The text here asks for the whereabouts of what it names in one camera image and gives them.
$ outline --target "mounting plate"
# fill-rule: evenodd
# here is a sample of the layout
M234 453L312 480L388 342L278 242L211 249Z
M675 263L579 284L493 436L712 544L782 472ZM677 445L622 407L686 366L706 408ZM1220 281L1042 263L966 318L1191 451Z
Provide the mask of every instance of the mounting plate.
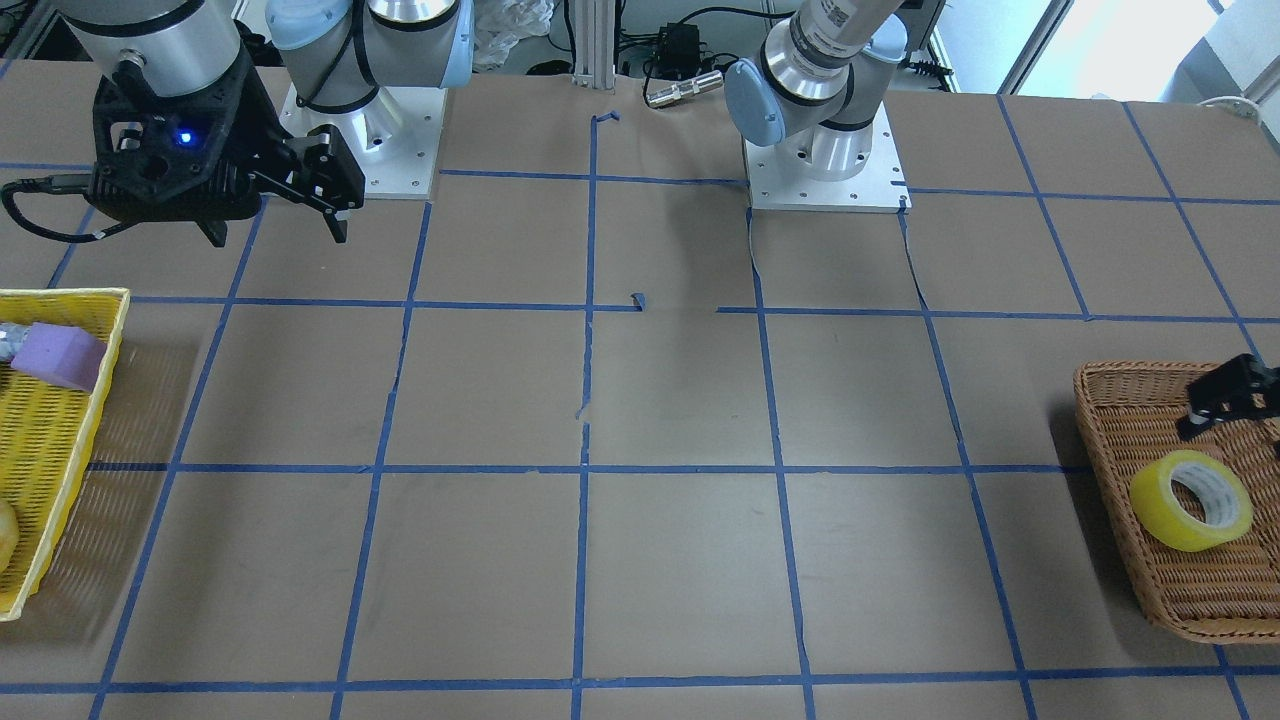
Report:
M343 131L351 151L365 172L365 197L370 200L430 200L435 182L435 165L444 131L444 105L448 91L439 87L387 87L403 113L407 132L378 147L365 149L348 131L362 113L321 115L297 106L297 90L289 87L280 113L280 124L293 135L306 135L317 124L329 122Z
M751 208L828 213L897 213L911 209L902 163L884 105L876 111L874 137L867 165L846 181L819 181L805 173L805 163L783 145L760 147L744 141Z

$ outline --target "purple sponge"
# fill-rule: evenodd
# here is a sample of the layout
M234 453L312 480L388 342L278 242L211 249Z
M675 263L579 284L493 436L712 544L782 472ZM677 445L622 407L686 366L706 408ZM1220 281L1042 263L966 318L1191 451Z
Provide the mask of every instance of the purple sponge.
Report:
M106 343L81 328L35 323L9 365L50 384L91 392L104 355Z

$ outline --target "yellow tape roll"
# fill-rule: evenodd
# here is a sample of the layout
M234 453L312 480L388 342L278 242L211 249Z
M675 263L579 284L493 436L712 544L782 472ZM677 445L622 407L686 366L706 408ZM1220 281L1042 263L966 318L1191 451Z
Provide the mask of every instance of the yellow tape roll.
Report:
M1192 491L1204 507L1193 518L1174 497L1172 483ZM1156 539L1185 552L1208 550L1249 532L1253 503L1240 478L1203 452L1175 450L1133 477L1129 500L1138 521Z

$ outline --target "beige tabletop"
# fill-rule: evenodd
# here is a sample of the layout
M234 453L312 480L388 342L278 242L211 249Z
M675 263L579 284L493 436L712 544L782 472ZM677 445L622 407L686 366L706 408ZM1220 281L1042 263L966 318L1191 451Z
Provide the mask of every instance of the beige tabletop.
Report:
M0 179L87 165L96 83L0 65ZM1143 620L1071 397L1280 363L1252 123L891 94L909 214L749 214L722 101L637 90L475 77L344 246L0 219L0 286L134 292L0 717L1274 716L1280 651Z

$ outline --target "yellow basket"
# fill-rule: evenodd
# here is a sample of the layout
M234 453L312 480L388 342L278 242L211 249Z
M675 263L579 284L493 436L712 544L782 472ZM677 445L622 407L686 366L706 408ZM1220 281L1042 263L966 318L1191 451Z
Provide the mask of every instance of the yellow basket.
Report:
M129 291L0 290L0 320L84 328L106 342L92 393L54 387L0 364L0 498L18 515L18 547L0 573L0 623L40 589L88 465Z

